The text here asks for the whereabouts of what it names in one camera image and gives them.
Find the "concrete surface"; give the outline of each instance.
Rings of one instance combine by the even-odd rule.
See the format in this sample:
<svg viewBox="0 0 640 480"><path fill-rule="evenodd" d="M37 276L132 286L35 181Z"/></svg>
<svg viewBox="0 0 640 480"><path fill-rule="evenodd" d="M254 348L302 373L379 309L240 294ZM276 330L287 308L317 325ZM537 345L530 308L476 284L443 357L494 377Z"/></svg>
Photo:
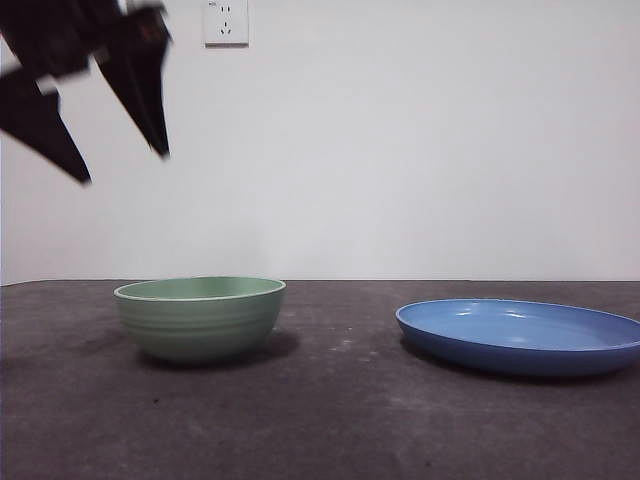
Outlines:
<svg viewBox="0 0 640 480"><path fill-rule="evenodd" d="M637 479L640 365L542 381L401 342L397 307L500 297L640 318L640 283L290 282L236 363L180 369L119 326L125 281L2 289L2 478Z"/></svg>

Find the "green bowl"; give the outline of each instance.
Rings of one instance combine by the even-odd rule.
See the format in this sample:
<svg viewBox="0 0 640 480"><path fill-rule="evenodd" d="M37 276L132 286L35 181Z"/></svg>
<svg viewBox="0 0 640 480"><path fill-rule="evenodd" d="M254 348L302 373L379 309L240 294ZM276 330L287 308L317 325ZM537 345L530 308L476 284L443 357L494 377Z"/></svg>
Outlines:
<svg viewBox="0 0 640 480"><path fill-rule="evenodd" d="M286 284L249 277L134 283L113 294L125 330L149 355L184 364L257 346L275 325Z"/></svg>

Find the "white wall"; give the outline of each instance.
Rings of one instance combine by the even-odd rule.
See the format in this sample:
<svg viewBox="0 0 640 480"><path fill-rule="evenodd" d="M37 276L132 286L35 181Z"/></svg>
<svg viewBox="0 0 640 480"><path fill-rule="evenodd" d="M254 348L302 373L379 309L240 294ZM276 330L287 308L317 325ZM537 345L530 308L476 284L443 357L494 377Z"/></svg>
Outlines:
<svg viewBox="0 0 640 480"><path fill-rule="evenodd" d="M94 184L3 141L4 283L640 280L640 2L251 1L251 47L167 2L172 158L64 84Z"/></svg>

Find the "electrical outlet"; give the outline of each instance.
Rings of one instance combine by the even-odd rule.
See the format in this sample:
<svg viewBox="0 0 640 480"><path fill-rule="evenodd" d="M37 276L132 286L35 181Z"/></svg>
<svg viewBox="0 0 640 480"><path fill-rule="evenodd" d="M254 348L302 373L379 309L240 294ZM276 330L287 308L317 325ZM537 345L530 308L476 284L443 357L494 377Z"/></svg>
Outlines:
<svg viewBox="0 0 640 480"><path fill-rule="evenodd" d="M205 0L204 43L207 47L249 45L248 0Z"/></svg>

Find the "blue dish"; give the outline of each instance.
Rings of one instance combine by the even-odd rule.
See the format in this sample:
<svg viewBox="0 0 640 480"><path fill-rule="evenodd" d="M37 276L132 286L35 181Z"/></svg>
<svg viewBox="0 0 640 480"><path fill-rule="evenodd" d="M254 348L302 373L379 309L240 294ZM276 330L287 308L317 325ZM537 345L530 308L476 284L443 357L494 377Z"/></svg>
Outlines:
<svg viewBox="0 0 640 480"><path fill-rule="evenodd" d="M595 375L640 358L640 323L597 310L460 299L406 305L396 317L406 338L432 355L493 372Z"/></svg>

